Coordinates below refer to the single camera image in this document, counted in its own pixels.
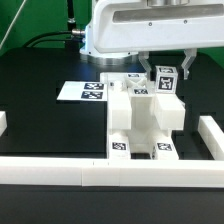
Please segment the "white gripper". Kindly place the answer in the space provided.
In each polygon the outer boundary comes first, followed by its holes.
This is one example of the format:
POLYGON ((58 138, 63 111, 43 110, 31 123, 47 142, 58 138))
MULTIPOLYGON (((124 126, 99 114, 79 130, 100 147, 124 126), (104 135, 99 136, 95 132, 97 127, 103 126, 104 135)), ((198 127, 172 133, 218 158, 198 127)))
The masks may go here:
POLYGON ((100 0, 92 32, 101 53, 140 52, 148 80, 148 51, 185 49, 181 67, 187 80, 196 48, 224 45, 224 0, 100 0))

